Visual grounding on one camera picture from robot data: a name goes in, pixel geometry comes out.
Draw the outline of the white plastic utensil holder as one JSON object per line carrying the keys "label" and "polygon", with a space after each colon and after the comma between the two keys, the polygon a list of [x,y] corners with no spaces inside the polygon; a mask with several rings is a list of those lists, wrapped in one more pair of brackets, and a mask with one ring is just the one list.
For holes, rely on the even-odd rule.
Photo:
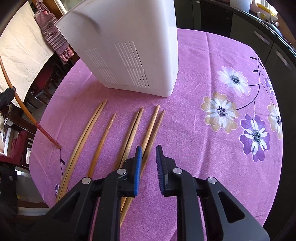
{"label": "white plastic utensil holder", "polygon": [[173,1],[82,1],[56,27],[105,87],[172,94],[179,71]]}

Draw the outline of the ridged wooden chopstick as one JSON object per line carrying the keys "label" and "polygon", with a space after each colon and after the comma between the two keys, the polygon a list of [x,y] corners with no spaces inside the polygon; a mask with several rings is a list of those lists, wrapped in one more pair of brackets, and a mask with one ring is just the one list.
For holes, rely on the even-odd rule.
{"label": "ridged wooden chopstick", "polygon": [[101,140],[100,140],[100,142],[98,144],[98,147],[96,149],[96,152],[95,152],[95,154],[94,154],[94,156],[92,158],[91,165],[90,165],[90,168],[89,168],[88,173],[87,173],[87,176],[89,178],[92,178],[93,177],[93,174],[94,174],[94,171],[95,171],[95,168],[96,168],[96,163],[98,161],[98,158],[99,158],[100,153],[102,151],[103,145],[104,145],[104,143],[106,141],[107,135],[108,135],[108,133],[110,131],[110,128],[112,127],[112,124],[114,122],[115,117],[116,117],[116,114],[114,113],[112,115],[112,117],[111,117],[111,119],[110,119],[110,121],[109,121],[109,123],[108,123],[108,125],[107,125],[107,127],[106,127],[106,129],[105,129],[105,131],[103,133],[103,135],[102,135],[102,138],[101,138]]}

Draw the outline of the white hanging cloth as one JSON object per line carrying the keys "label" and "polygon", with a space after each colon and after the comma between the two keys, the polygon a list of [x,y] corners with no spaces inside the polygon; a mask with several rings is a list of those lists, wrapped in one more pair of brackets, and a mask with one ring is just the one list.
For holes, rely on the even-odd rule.
{"label": "white hanging cloth", "polygon": [[25,2],[1,34],[1,59],[21,101],[53,53],[29,2]]}

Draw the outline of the green lower kitchen cabinets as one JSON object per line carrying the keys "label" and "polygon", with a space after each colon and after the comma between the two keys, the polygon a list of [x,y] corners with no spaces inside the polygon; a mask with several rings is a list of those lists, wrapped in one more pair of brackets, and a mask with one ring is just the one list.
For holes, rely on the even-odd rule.
{"label": "green lower kitchen cabinets", "polygon": [[220,1],[175,1],[177,27],[229,37],[250,46],[276,90],[295,90],[295,50],[259,18]]}

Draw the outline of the pink floral tablecloth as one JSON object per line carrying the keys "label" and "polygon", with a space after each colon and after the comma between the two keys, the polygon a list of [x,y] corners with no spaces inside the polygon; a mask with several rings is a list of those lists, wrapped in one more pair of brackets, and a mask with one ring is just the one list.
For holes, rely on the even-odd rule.
{"label": "pink floral tablecloth", "polygon": [[179,29],[179,72],[169,97],[111,89],[80,59],[55,91],[34,138],[30,173],[48,206],[56,203],[62,176],[95,109],[106,102],[71,177],[74,186],[90,167],[102,134],[113,125],[98,158],[94,179],[114,170],[136,112],[144,107],[133,141],[144,140],[156,106],[165,111],[155,145],[193,176],[216,177],[264,224],[278,189],[282,128],[273,87],[257,54],[229,38]]}

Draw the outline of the purple checked apron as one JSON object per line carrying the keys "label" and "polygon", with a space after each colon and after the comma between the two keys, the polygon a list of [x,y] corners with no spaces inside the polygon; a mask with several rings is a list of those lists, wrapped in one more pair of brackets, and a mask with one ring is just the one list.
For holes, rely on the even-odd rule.
{"label": "purple checked apron", "polygon": [[58,19],[44,5],[43,1],[36,1],[37,11],[34,18],[41,29],[46,43],[57,53],[64,64],[74,55],[69,43],[55,26]]}

